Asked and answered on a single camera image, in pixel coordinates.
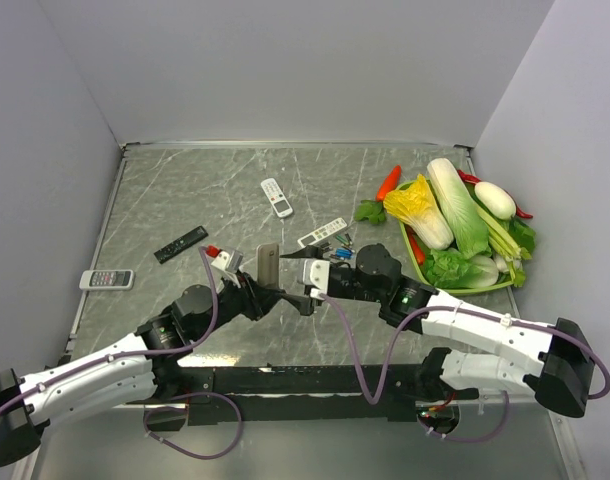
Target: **white wall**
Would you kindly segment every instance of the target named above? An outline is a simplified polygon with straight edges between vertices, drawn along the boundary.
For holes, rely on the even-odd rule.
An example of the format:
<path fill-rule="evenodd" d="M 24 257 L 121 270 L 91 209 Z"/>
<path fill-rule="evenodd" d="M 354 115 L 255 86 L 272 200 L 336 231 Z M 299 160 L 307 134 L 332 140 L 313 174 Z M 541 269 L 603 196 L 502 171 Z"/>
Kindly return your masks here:
<path fill-rule="evenodd" d="M 474 154 L 535 213 L 521 313 L 579 322 L 610 367 L 610 0 L 554 3 Z M 573 424 L 590 478 L 610 479 L 610 395 Z"/>
<path fill-rule="evenodd" d="M 118 156 L 39 5 L 0 0 L 0 370 L 62 351 Z"/>
<path fill-rule="evenodd" d="M 552 0 L 39 0 L 120 142 L 474 145 Z"/>

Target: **marble tabletop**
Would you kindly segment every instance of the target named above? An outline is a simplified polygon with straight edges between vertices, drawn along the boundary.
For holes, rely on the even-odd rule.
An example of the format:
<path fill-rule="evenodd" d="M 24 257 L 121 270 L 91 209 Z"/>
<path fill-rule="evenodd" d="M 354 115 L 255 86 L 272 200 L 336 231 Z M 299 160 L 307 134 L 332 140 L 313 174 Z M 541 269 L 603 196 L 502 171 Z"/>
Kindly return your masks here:
<path fill-rule="evenodd" d="M 245 255 L 243 269 L 255 276 L 255 250 L 278 242 L 281 252 L 299 247 L 296 240 L 317 226 L 343 217 L 360 248 L 381 242 L 403 265 L 414 270 L 398 222 L 384 225 L 352 219 L 362 199 L 373 198 L 384 177 L 399 164 L 403 179 L 424 172 L 429 161 L 449 158 L 471 169 L 461 148 L 418 146 L 323 146 L 301 148 L 134 148 L 109 217 L 96 268 L 135 271 L 134 288 L 126 292 L 90 292 L 82 310 L 74 357 L 99 350 L 133 332 L 179 297 L 189 285 L 207 284 L 197 250 L 190 249 L 164 265 L 153 252 L 203 225 L 203 244 L 230 246 Z M 286 219 L 274 215 L 260 182 L 274 177 L 294 208 Z M 281 264 L 281 286 L 302 293 L 296 282 L 297 262 Z M 513 312 L 509 290 L 468 296 L 468 302 L 504 313 Z M 393 329 L 378 318 L 378 305 L 341 301 L 351 322 L 363 363 L 380 363 Z M 406 332 L 392 361 L 419 363 L 438 346 L 470 349 L 456 342 Z M 323 305 L 311 317 L 300 317 L 280 302 L 261 321 L 233 320 L 183 360 L 196 366 L 343 365 L 351 363 L 347 339 L 336 313 Z"/>

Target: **white cable clip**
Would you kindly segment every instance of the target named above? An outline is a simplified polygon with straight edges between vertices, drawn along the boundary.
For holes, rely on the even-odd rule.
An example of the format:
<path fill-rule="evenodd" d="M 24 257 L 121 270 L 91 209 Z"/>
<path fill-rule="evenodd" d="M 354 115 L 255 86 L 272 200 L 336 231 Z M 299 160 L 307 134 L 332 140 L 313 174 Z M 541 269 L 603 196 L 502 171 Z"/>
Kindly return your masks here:
<path fill-rule="evenodd" d="M 509 328 L 512 326 L 513 320 L 512 320 L 512 316 L 509 313 L 506 313 L 505 315 L 503 315 L 501 317 L 501 325 L 505 328 Z"/>
<path fill-rule="evenodd" d="M 459 300 L 456 306 L 454 307 L 454 318 L 452 319 L 452 323 L 456 323 L 456 315 L 458 315 L 458 309 L 461 308 L 463 304 L 462 300 Z"/>

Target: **white remote control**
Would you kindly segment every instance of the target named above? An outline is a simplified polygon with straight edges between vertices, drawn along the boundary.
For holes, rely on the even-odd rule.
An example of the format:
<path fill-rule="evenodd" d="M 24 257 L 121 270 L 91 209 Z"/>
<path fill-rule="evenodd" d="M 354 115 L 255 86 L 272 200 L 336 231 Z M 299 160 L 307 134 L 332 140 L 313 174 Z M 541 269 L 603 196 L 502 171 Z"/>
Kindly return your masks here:
<path fill-rule="evenodd" d="M 133 270 L 85 270 L 81 290 L 129 290 L 134 286 Z"/>
<path fill-rule="evenodd" d="M 261 187 L 267 196 L 267 199 L 272 204 L 272 208 L 274 208 L 274 212 L 278 215 L 278 218 L 285 218 L 294 213 L 291 205 L 287 202 L 285 195 L 283 195 L 283 191 L 281 187 L 278 186 L 276 180 L 273 178 L 268 178 L 267 180 L 263 180 L 261 182 Z"/>
<path fill-rule="evenodd" d="M 326 238 L 336 235 L 347 228 L 347 223 L 341 217 L 332 220 L 327 225 L 317 228 L 313 232 L 308 233 L 304 237 L 298 239 L 298 244 L 305 248 L 307 245 L 316 245 Z"/>

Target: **remote control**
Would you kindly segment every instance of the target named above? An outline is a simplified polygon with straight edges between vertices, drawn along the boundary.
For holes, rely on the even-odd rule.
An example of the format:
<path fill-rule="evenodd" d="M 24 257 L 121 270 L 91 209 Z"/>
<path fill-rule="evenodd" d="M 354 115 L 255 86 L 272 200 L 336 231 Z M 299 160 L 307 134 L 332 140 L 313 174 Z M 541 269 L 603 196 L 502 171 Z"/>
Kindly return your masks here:
<path fill-rule="evenodd" d="M 207 230 L 202 226 L 195 228 L 194 230 L 187 232 L 182 237 L 177 238 L 169 245 L 165 245 L 163 248 L 154 252 L 154 256 L 158 263 L 161 265 L 166 261 L 174 258 L 179 253 L 187 250 L 188 248 L 196 245 L 198 242 L 207 237 Z"/>
<path fill-rule="evenodd" d="M 274 212 L 278 218 L 285 218 L 294 213 L 294 210 L 292 210 L 292 207 L 287 202 L 287 199 L 285 198 L 285 195 L 283 195 L 281 187 L 276 183 L 276 180 L 273 178 L 263 180 L 261 182 L 261 188 L 265 192 L 265 196 L 269 200 L 269 203 L 272 204 L 272 208 L 274 208 Z"/>
<path fill-rule="evenodd" d="M 134 286 L 133 270 L 85 270 L 81 290 L 129 290 Z"/>
<path fill-rule="evenodd" d="M 347 228 L 347 223 L 341 217 L 332 220 L 327 225 L 317 228 L 313 232 L 308 233 L 304 237 L 298 239 L 298 244 L 305 248 L 307 245 L 316 245 L 323 240 L 342 232 Z"/>

